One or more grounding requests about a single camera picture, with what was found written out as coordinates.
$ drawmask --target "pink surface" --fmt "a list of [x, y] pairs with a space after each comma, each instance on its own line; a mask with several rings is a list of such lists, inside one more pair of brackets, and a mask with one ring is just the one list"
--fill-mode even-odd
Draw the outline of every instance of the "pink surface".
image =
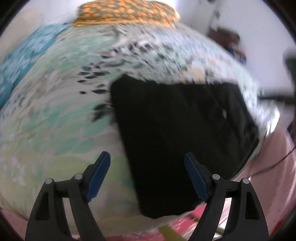
[[[269, 234], [296, 205], [296, 150], [273, 169], [255, 175], [283, 159], [294, 143], [286, 130], [276, 130], [264, 141], [258, 156], [247, 164], [235, 181], [249, 178], [261, 203]], [[226, 200], [220, 224], [227, 219], [230, 201]]]
[[[240, 181], [249, 178], [261, 203], [266, 217], [269, 234], [276, 225], [285, 219], [296, 204], [296, 151], [293, 151], [284, 161], [275, 168], [254, 176], [260, 170], [270, 167], [285, 157], [294, 147], [287, 131], [276, 130], [264, 141], [260, 153], [249, 162], [233, 179]], [[201, 217], [205, 205], [197, 208], [192, 214]], [[230, 200], [225, 201], [220, 224], [227, 219], [230, 209]], [[24, 239], [27, 221], [11, 212], [2, 211], [13, 228]], [[196, 226], [190, 216], [180, 218], [170, 224], [177, 233], [188, 236]], [[152, 230], [137, 234], [107, 237], [107, 241], [165, 241], [159, 231]]]

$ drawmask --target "bed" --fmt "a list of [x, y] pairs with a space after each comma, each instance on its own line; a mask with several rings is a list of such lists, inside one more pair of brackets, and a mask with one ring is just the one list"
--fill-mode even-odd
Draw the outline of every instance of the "bed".
[[[178, 218], [152, 220], [140, 214], [109, 95], [112, 81], [124, 73], [165, 84], [236, 83], [261, 140], [279, 119], [275, 104], [257, 100], [258, 84], [244, 67], [182, 24], [175, 29], [140, 24], [69, 27], [1, 109], [0, 207], [28, 219], [45, 179], [69, 179], [108, 151], [110, 169], [90, 203], [104, 235], [141, 232]], [[65, 202], [70, 229], [77, 234]]]

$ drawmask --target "dark object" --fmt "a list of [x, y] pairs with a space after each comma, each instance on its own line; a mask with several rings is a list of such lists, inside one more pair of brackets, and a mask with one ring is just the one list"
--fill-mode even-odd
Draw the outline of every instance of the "dark object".
[[271, 241], [292, 241], [296, 236], [296, 207], [292, 210], [280, 230], [271, 238]]
[[267, 241], [268, 229], [262, 207], [250, 181], [227, 181], [211, 174], [192, 153], [185, 155], [184, 164], [198, 193], [208, 193], [206, 209], [189, 241], [212, 241], [225, 198], [232, 198], [228, 221], [221, 240]]
[[296, 86], [296, 55], [294, 54], [293, 56], [287, 56], [285, 59], [286, 66], [291, 73], [292, 80], [294, 87]]
[[295, 104], [295, 97], [293, 95], [285, 95], [285, 94], [264, 94], [258, 96], [260, 100], [275, 100], [277, 102], [282, 102], [287, 105]]
[[210, 28], [207, 36], [225, 49], [228, 48], [230, 44], [236, 43], [236, 41], [234, 41], [230, 36], [218, 32], [212, 28]]
[[102, 152], [83, 174], [70, 180], [55, 182], [49, 178], [43, 184], [33, 206], [25, 241], [74, 241], [72, 238], [63, 198], [69, 198], [73, 217], [83, 241], [104, 241], [88, 202], [96, 197], [110, 166], [110, 154]]
[[237, 32], [233, 32], [230, 29], [226, 29], [226, 28], [222, 28], [222, 27], [218, 27], [217, 32], [224, 35], [224, 36], [231, 38], [233, 43], [235, 43], [235, 44], [240, 43], [240, 36]]
[[241, 46], [230, 44], [226, 50], [241, 64], [245, 65], [247, 63], [246, 52]]
[[238, 86], [164, 85], [124, 75], [111, 86], [140, 210], [159, 218], [200, 203], [183, 166], [187, 152], [232, 178], [258, 144]]

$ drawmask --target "orange patterned pillow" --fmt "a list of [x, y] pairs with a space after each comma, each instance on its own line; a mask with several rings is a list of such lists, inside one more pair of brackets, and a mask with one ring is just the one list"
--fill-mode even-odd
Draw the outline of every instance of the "orange patterned pillow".
[[180, 19], [167, 4], [143, 0], [98, 0], [81, 5], [74, 26], [111, 23], [146, 23], [173, 27]]

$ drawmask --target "white wall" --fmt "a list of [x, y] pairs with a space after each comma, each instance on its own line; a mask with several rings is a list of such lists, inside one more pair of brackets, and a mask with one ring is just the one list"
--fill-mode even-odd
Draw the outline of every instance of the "white wall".
[[214, 3], [209, 3], [207, 0], [190, 1], [190, 4], [184, 4], [179, 1], [178, 11], [183, 14], [181, 22], [199, 31], [202, 34], [207, 34], [211, 24], [214, 11], [217, 6], [224, 0], [217, 0]]
[[30, 0], [21, 12], [41, 8], [45, 24], [71, 23], [77, 18], [77, 8], [88, 0]]
[[225, 0], [217, 24], [238, 31], [247, 51], [246, 67], [263, 89], [292, 93], [283, 54], [296, 49], [296, 45], [278, 17], [262, 0]]

